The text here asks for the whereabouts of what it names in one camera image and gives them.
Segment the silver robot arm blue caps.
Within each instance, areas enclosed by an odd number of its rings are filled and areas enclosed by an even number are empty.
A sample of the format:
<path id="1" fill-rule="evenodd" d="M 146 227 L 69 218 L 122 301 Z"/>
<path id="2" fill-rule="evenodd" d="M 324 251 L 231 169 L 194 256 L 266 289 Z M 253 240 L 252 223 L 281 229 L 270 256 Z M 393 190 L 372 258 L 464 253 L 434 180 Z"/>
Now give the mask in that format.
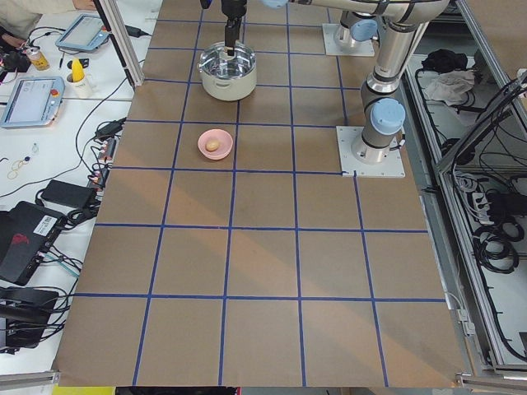
<path id="1" fill-rule="evenodd" d="M 448 2 L 301 1 L 300 4 L 386 19 L 386 32 L 375 66 L 361 86 L 366 124 L 351 145 L 352 154 L 360 162 L 368 165 L 382 162 L 406 117 L 393 93 L 428 23 L 445 10 Z"/>

